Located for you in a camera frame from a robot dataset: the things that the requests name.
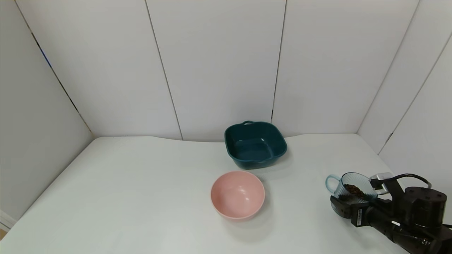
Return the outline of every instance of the label on robot arm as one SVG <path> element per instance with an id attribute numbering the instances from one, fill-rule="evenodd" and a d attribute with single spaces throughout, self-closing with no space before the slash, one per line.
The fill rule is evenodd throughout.
<path id="1" fill-rule="evenodd" d="M 361 226 L 361 218 L 362 218 L 362 216 L 363 216 L 363 210 L 359 209 L 358 210 L 358 218 L 357 218 L 357 221 L 356 221 L 356 225 L 357 226 Z"/>

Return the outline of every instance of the glass cup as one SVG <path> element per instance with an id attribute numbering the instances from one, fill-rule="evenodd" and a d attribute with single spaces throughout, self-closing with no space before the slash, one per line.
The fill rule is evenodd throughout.
<path id="1" fill-rule="evenodd" d="M 330 178 L 339 181 L 339 184 L 335 189 L 328 186 L 328 179 Z M 369 178 L 355 172 L 345 173 L 342 177 L 331 174 L 326 177 L 325 186 L 335 198 L 349 205 L 368 202 L 378 196 L 370 185 Z M 331 207 L 338 215 L 342 216 L 338 208 L 333 203 L 331 203 Z"/>

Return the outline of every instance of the white table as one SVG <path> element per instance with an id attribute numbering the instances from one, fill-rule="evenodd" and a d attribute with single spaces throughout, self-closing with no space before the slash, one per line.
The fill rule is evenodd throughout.
<path id="1" fill-rule="evenodd" d="M 102 137 L 91 143 L 1 242 L 2 254 L 404 254 L 371 227 L 336 215 L 329 174 L 389 169 L 355 134 L 286 139 L 287 154 L 254 169 L 263 209 L 233 223 L 212 207 L 217 177 L 238 168 L 224 143 Z"/>

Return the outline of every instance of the coffee bean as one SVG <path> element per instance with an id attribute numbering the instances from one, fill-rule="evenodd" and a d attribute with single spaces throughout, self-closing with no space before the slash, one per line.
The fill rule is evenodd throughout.
<path id="1" fill-rule="evenodd" d="M 360 199 L 365 199 L 366 194 L 362 190 L 360 190 L 358 187 L 356 187 L 355 185 L 344 184 L 344 187 L 353 196 L 360 198 Z"/>

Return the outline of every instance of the teal square bowl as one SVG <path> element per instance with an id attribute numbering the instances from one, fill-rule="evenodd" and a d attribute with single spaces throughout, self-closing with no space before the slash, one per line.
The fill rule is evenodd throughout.
<path id="1" fill-rule="evenodd" d="M 257 169 L 272 165 L 287 151 L 283 136 L 268 122 L 245 121 L 225 131 L 229 156 L 242 169 Z"/>

